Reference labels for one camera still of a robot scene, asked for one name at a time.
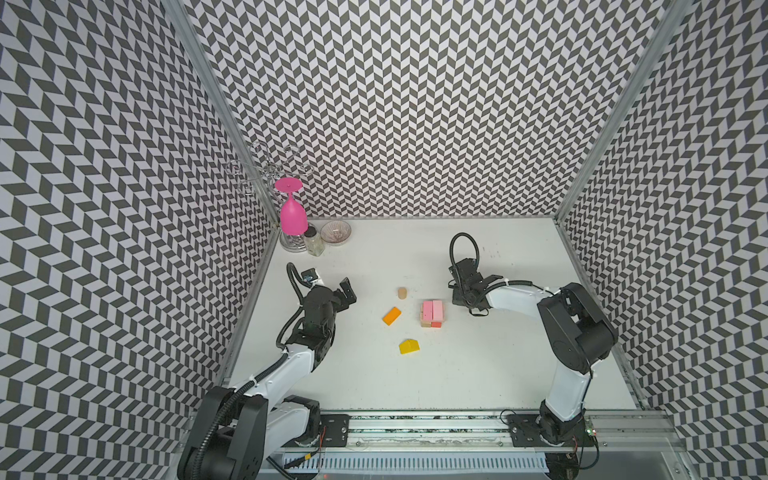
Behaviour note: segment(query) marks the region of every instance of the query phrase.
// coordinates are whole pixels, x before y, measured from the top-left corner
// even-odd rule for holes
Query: glass jar
[[[312,225],[304,232],[304,244],[306,245],[306,251],[315,257],[319,257],[326,249],[326,243],[323,242],[323,239],[317,233],[317,229]]]

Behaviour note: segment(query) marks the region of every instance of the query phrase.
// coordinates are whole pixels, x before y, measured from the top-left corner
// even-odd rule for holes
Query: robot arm
[[[341,289],[332,291],[320,285],[314,269],[299,277],[289,263],[288,272],[301,306],[277,338],[282,356],[233,388],[213,387],[203,397],[179,462],[179,480],[251,480],[262,462],[288,441],[311,446],[319,438],[319,403],[286,395],[323,361],[336,335],[336,314],[357,297],[346,278]],[[296,282],[310,288],[306,297]],[[304,317],[282,344],[302,311]],[[233,421],[236,428],[230,427]]]
[[[469,235],[460,233],[451,245],[460,236],[469,237],[475,244]],[[484,278],[478,264],[479,259],[465,258],[458,263],[452,259],[452,302],[470,310],[513,310],[541,320],[559,362],[547,398],[541,402],[538,424],[542,439],[552,445],[561,444],[583,421],[584,397],[594,367],[608,357],[616,344],[616,329],[578,283],[550,293],[528,281],[510,281],[499,275]]]

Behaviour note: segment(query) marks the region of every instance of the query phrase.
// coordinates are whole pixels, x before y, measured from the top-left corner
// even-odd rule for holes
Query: yellow block
[[[407,339],[405,342],[400,344],[401,355],[417,351],[419,351],[419,342],[416,342],[415,340]]]

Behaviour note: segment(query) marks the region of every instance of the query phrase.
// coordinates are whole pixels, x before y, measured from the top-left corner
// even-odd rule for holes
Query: black and white pattern
[[[554,213],[665,1],[185,3],[310,214],[428,216]]]
[[[255,273],[265,216],[163,15],[0,0],[3,478],[160,478]]]
[[[565,222],[708,478],[768,478],[767,25],[696,3]]]

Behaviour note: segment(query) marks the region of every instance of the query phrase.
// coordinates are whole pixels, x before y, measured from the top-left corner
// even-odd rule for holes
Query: wooden block
[[[422,304],[422,322],[432,323],[432,301],[427,300]]]
[[[432,301],[432,321],[442,322],[442,300]]]
[[[399,308],[397,308],[396,306],[394,306],[394,307],[393,307],[393,308],[392,308],[392,309],[389,311],[389,313],[387,313],[386,315],[384,315],[384,318],[382,318],[382,320],[384,320],[384,323],[386,323],[387,325],[392,325],[392,322],[394,322],[395,320],[397,320],[397,317],[399,317],[399,316],[400,316],[400,313],[402,313],[402,312],[400,312],[400,309],[399,309]]]
[[[419,350],[419,342],[413,339],[407,339],[405,342],[400,344],[401,355],[405,355],[406,353],[416,352],[418,350]]]

